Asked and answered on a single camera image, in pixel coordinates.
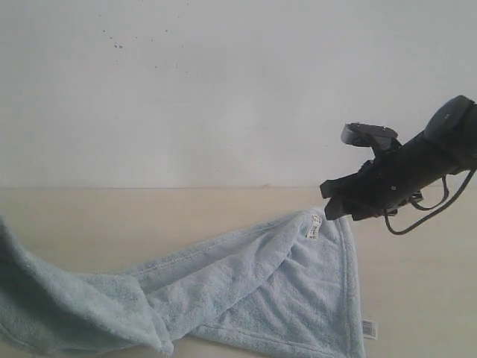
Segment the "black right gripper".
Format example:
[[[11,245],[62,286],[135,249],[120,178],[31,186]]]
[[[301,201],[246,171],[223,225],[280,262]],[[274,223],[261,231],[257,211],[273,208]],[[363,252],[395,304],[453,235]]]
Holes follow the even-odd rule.
[[[377,156],[359,172],[325,180],[320,193],[329,198],[324,208],[327,220],[351,215],[361,221],[394,211],[422,188],[423,149],[398,148]]]

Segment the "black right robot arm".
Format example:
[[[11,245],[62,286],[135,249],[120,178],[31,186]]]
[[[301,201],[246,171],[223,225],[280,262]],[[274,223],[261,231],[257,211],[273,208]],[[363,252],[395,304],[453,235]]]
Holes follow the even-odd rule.
[[[476,168],[476,103],[463,95],[449,100],[404,144],[390,128],[358,122],[344,126],[341,140],[371,148],[374,158],[356,173],[320,185],[325,216],[379,217],[410,203],[429,184]]]

